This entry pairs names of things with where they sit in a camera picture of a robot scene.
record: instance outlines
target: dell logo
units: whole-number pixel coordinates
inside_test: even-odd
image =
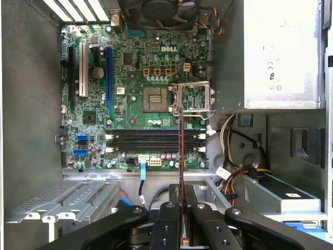
[[[161,51],[162,52],[165,52],[165,51],[167,51],[167,52],[177,52],[177,48],[176,47],[164,47],[164,46],[162,46]]]

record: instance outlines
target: mounting screw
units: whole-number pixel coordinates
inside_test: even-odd
[[[140,214],[141,212],[142,212],[142,210],[138,207],[133,210],[133,213],[135,213],[135,214]]]
[[[206,207],[206,205],[203,204],[203,203],[199,203],[199,204],[197,205],[197,208],[200,208],[200,209],[204,209],[205,207]]]
[[[240,215],[240,214],[241,214],[241,211],[240,211],[239,209],[235,208],[235,209],[232,210],[232,213],[233,213],[234,215]]]
[[[166,205],[166,207],[168,207],[168,208],[172,208],[172,207],[175,207],[175,204],[173,204],[173,203],[168,203],[168,204]]]
[[[222,241],[222,245],[224,245],[224,246],[230,246],[230,242],[227,241],[227,240],[223,240]]]

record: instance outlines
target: motherboard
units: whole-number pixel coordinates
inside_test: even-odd
[[[203,82],[206,31],[64,26],[61,117],[56,140],[64,168],[177,169],[175,93]],[[184,109],[205,108],[205,85],[184,85]],[[185,169],[206,167],[206,122],[184,118]]]

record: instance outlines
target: white wire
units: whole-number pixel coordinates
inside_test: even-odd
[[[235,114],[231,115],[225,122],[224,124],[222,125],[221,127],[221,132],[220,132],[220,143],[221,143],[221,148],[222,148],[222,152],[224,154],[225,152],[225,145],[224,145],[224,142],[223,142],[223,137],[224,137],[224,131],[229,123],[229,121],[235,116]]]

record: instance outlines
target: green circuit board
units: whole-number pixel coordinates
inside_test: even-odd
[[[74,108],[70,105],[69,72],[62,70],[62,126],[67,141],[62,146],[62,165],[65,168],[138,169],[138,155],[162,159],[149,169],[176,169],[176,152],[129,151],[114,149],[105,152],[108,131],[123,129],[178,129],[178,117],[169,106],[174,94],[171,83],[206,80],[206,33],[184,31],[123,31],[105,25],[62,27],[61,59],[69,59],[69,48],[75,49],[75,78],[79,79],[80,43],[89,45],[88,96],[78,95],[75,87]],[[106,49],[112,49],[111,99],[106,98]],[[184,88],[185,108],[204,106],[203,88]],[[203,130],[200,118],[186,117],[184,128]],[[88,135],[86,146],[78,145],[77,136]],[[73,155],[78,148],[87,147],[88,155]],[[185,168],[202,168],[206,156],[197,151],[187,152]]]

